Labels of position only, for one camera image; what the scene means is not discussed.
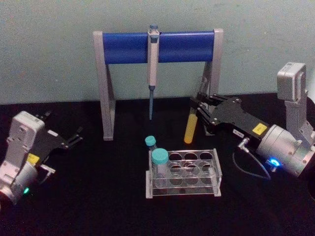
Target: black table surface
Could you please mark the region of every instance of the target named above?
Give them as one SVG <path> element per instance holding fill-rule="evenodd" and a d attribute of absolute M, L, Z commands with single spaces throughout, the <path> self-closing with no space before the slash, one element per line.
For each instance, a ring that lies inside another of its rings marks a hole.
<path fill-rule="evenodd" d="M 241 95 L 242 107 L 269 124 L 285 128 L 285 106 L 276 94 Z M 52 110 L 46 128 L 65 138 L 78 126 L 84 140 L 46 162 L 57 171 L 0 219 L 0 235 L 315 235 L 315 202 L 307 182 L 283 170 L 262 180 L 238 171 L 232 152 L 237 136 L 205 136 L 198 124 L 193 143 L 183 137 L 188 98 L 156 99 L 153 121 L 147 100 L 117 101 L 114 141 L 102 139 L 99 102 L 0 106 L 0 161 L 11 119 L 25 110 Z M 315 106 L 308 119 L 315 127 Z M 145 198 L 147 135 L 167 150 L 216 148 L 223 173 L 221 197 L 185 195 Z M 239 157 L 254 171 L 250 157 Z"/>

